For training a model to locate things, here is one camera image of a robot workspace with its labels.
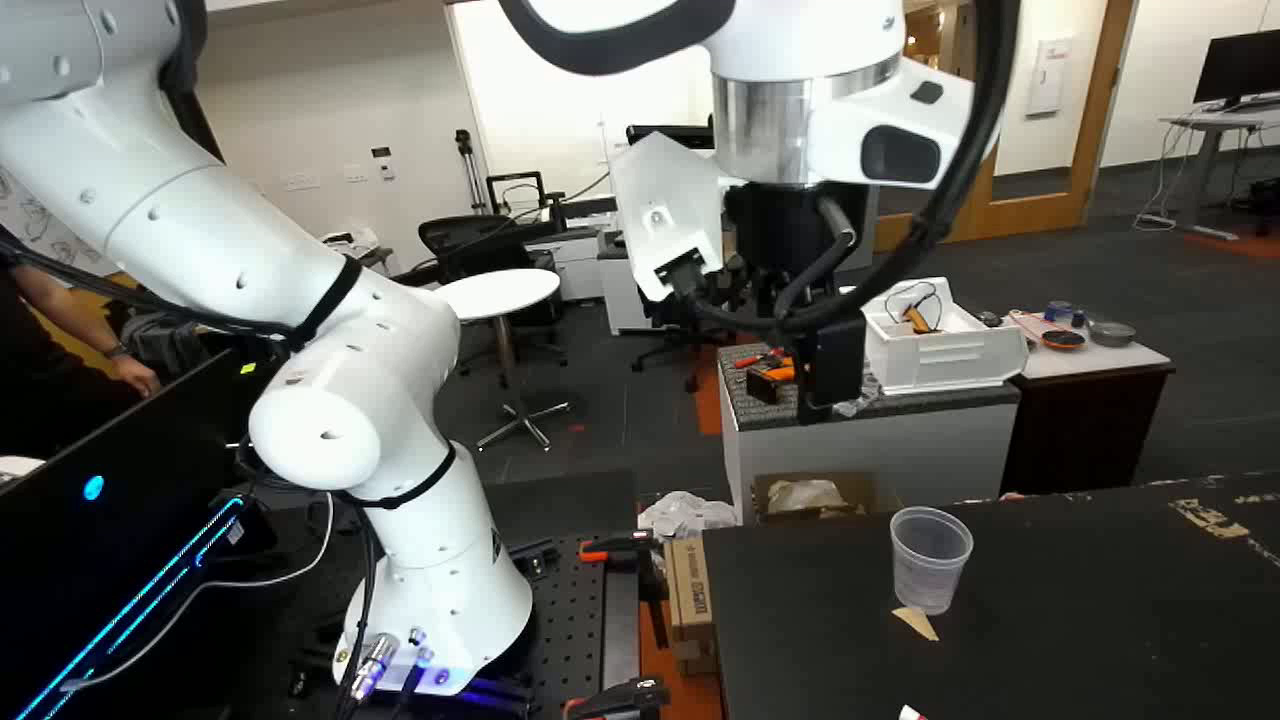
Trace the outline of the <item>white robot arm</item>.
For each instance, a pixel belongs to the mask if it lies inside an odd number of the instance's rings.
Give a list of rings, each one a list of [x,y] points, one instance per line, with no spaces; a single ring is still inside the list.
[[[668,0],[586,32],[499,0],[513,32],[574,74],[700,46],[723,101],[782,105],[711,113],[702,186],[925,186],[920,247],[958,211],[1003,113],[1018,0],[974,8],[974,71],[948,74],[905,57],[901,0]],[[433,420],[461,310],[322,247],[180,129],[162,71],[187,22],[180,0],[0,0],[0,166],[159,301],[292,341],[248,412],[252,449],[301,489],[352,495],[381,539],[330,666],[455,696],[533,620],[475,464]]]

